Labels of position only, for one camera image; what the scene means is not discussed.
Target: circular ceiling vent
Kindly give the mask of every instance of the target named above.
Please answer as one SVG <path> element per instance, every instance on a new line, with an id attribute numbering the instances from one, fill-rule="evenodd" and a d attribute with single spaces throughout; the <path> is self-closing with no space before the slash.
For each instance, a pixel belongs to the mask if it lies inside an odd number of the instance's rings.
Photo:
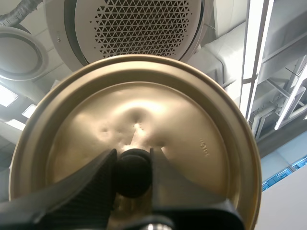
<path id="1" fill-rule="evenodd" d="M 203 0 L 53 0 L 45 6 L 55 47 L 72 70 L 122 54 L 184 61 L 203 36 Z"/>
<path id="2" fill-rule="evenodd" d="M 29 33 L 12 27 L 0 27 L 0 77 L 27 81 L 46 69 L 48 55 L 43 45 Z"/>

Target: gold metal can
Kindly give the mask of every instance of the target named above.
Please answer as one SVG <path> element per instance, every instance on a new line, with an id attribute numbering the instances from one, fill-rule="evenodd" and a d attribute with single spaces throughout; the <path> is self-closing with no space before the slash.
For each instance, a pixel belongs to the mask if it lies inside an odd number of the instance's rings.
<path id="1" fill-rule="evenodd" d="M 10 199 L 65 178 L 106 149 L 151 147 L 187 179 L 229 198 L 246 229 L 254 228 L 260 158 L 239 109 L 200 71 L 148 55 L 90 64 L 41 101 L 13 156 Z M 141 216 L 145 199 L 110 223 Z"/>

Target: fluorescent light fixture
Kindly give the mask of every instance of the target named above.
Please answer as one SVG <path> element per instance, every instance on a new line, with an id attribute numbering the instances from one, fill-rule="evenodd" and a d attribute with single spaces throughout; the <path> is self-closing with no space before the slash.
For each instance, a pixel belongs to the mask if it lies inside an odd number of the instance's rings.
<path id="1" fill-rule="evenodd" d="M 273 3 L 274 0 L 249 1 L 243 63 L 243 84 L 240 98 L 240 110 L 247 120 L 250 118 L 254 102 Z M 266 11 L 266 15 L 265 19 L 262 19 L 264 11 Z"/>
<path id="2" fill-rule="evenodd" d="M 6 122 L 6 124 L 23 131 L 25 124 L 15 119 Z"/>
<path id="3" fill-rule="evenodd" d="M 283 110 L 279 116 L 279 119 L 278 121 L 276 122 L 276 125 L 274 127 L 275 130 L 279 129 L 281 123 L 283 122 L 284 120 L 284 117 L 286 116 L 286 114 L 288 113 L 289 109 L 290 109 L 290 106 L 292 105 L 294 99 L 295 99 L 295 96 L 298 92 L 298 89 L 301 87 L 303 81 L 307 78 L 307 68 L 304 67 L 302 73 L 301 73 L 301 76 L 299 77 L 299 79 L 297 80 L 296 82 L 296 85 L 295 87 L 293 88 L 291 94 L 290 94 L 290 97 L 285 101 L 284 103 L 284 107 L 283 107 Z"/>
<path id="4" fill-rule="evenodd" d="M 36 105 L 35 104 L 31 104 L 24 112 L 23 112 L 23 116 L 30 118 L 31 115 L 34 113 L 35 109 L 36 109 Z"/>
<path id="5" fill-rule="evenodd" d="M 243 79 L 249 79 L 253 77 L 263 3 L 264 0 L 250 0 L 247 21 Z"/>
<path id="6" fill-rule="evenodd" d="M 242 85 L 240 111 L 243 114 L 243 116 L 245 116 L 247 113 L 250 89 L 251 89 L 251 82 Z"/>
<path id="7" fill-rule="evenodd" d="M 17 94 L 0 85 L 0 104 L 9 107 L 17 98 Z"/>

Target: window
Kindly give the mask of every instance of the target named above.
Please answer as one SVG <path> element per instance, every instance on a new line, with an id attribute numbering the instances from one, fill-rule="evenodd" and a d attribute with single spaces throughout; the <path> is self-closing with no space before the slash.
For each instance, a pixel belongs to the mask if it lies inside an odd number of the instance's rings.
<path id="1" fill-rule="evenodd" d="M 23 115 L 26 117 L 26 118 L 30 118 L 31 115 L 34 113 L 36 109 L 36 105 L 35 104 L 32 104 L 30 105 L 24 112 L 23 112 Z"/>
<path id="2" fill-rule="evenodd" d="M 283 178 L 290 175 L 292 172 L 289 168 L 285 168 L 281 172 L 277 173 L 276 175 L 272 176 L 271 178 L 267 179 L 265 182 L 262 183 L 262 191 L 268 189 L 273 184 L 276 184 L 277 182 L 281 181 Z"/>
<path id="3" fill-rule="evenodd" d="M 9 107 L 16 99 L 18 95 L 8 90 L 4 86 L 0 85 L 0 104 Z"/>
<path id="4" fill-rule="evenodd" d="M 298 160 L 297 162 L 292 164 L 292 167 L 296 170 L 302 168 L 304 165 L 307 164 L 307 156 L 303 157 L 302 159 Z"/>
<path id="5" fill-rule="evenodd" d="M 8 125 L 10 125 L 10 126 L 12 126 L 14 128 L 17 128 L 17 129 L 19 129 L 21 131 L 23 131 L 23 129 L 25 127 L 24 123 L 21 123 L 20 121 L 17 121 L 15 119 L 6 122 L 6 124 L 8 124 Z"/>

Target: ceiling air conditioner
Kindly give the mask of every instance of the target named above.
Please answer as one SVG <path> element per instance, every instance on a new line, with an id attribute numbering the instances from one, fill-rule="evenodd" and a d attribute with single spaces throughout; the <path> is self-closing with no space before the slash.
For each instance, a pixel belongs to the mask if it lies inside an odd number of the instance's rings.
<path id="1" fill-rule="evenodd" d="M 75 71 L 122 54 L 187 61 L 204 36 L 203 0 L 48 0 L 54 46 Z"/>

